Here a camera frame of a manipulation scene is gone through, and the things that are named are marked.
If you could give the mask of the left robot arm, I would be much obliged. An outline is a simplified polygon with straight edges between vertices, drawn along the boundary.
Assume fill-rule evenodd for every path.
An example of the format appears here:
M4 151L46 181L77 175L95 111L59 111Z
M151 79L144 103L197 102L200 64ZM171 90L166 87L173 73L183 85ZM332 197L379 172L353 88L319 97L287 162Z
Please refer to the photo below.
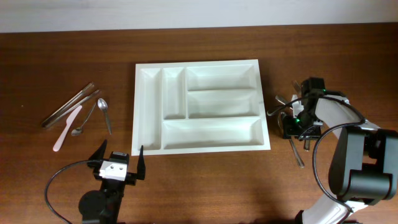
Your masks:
M109 158L104 158L107 140L89 157L88 167L93 169L93 176L101 181L99 190L85 193L78 205L83 223L117 223L124 190L127 185L136 185L146 177L144 148L139 150L137 172L128 171L130 155L113 151Z

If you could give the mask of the large steel tablespoon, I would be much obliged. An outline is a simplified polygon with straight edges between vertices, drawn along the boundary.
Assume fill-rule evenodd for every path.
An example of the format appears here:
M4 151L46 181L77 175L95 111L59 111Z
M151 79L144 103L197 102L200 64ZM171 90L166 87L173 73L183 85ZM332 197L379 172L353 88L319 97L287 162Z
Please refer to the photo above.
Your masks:
M280 120L282 121L286 116L287 116L287 115L286 115L285 112L281 112L281 113L280 113ZM288 140L289 140L289 143L290 143L290 145L291 145L291 147L292 147L292 150L293 150L293 153L294 153L294 156L295 156L297 165L298 165L300 168L304 168L304 167L305 167L305 164L303 163L303 160L302 160L302 158L300 157L300 155L299 155L299 153L298 153L298 151L297 151L297 148L295 147L295 144L294 144L294 142L293 142L293 139L292 139L291 137L289 137Z

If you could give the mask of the small thin steel teaspoon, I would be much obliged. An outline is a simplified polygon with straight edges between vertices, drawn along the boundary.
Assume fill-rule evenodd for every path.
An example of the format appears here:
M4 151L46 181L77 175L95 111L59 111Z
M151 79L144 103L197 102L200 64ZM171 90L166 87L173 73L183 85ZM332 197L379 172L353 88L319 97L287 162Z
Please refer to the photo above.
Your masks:
M95 107L96 107L96 103L93 104L93 106L91 107L89 113L86 115L86 117L85 117L84 121L82 122L82 124L79 127L75 128L75 129L73 129L71 131L71 135L72 136L79 136L79 135L81 135L83 133L83 127L86 124L86 122L89 120L89 118L90 118L91 114L93 113Z

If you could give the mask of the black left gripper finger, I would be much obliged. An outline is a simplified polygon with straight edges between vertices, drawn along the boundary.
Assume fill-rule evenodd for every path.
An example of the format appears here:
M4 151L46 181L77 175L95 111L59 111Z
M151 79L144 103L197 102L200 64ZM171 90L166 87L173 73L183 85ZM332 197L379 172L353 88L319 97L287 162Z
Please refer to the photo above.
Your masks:
M145 177L146 177L146 165L145 165L145 161L144 161L144 146L142 145L139 150L136 179L144 180Z
M100 147L89 157L90 161L100 161L103 160L104 153L106 151L108 140L105 139Z

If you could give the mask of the steel fork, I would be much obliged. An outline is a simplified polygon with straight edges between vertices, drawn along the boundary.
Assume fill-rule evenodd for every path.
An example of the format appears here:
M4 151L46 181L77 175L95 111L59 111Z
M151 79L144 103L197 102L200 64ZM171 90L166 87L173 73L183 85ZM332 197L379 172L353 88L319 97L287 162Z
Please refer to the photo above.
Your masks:
M299 85L299 83L296 80L292 81L292 86L298 95L302 94L301 86Z
M290 103L290 102L287 101L283 96L280 96L280 95L276 95L276 96L275 96L275 99L276 99L280 104L282 104L281 107L284 106L284 105L286 105L286 104L289 104L289 103ZM293 110L292 105L286 106L285 108L289 108L290 110Z

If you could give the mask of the steel teaspoon patterned handle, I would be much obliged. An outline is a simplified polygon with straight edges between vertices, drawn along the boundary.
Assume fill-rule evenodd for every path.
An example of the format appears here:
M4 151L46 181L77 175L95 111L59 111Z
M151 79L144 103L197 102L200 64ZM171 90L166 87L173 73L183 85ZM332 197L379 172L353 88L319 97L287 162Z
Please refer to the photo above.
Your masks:
M108 115L108 104L104 99L99 98L97 101L98 108L103 112L108 132L112 134L111 123Z

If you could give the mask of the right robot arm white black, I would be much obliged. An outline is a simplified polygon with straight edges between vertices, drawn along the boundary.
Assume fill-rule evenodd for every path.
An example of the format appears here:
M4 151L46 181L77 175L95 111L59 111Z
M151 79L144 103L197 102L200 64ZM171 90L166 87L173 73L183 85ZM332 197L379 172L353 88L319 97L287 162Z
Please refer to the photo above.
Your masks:
M340 91L322 78L294 83L296 94L277 110L282 137L304 142L323 195L295 217L295 223L345 223L353 213L397 193L397 131L369 122ZM325 188L317 171L317 152L329 134L337 139Z

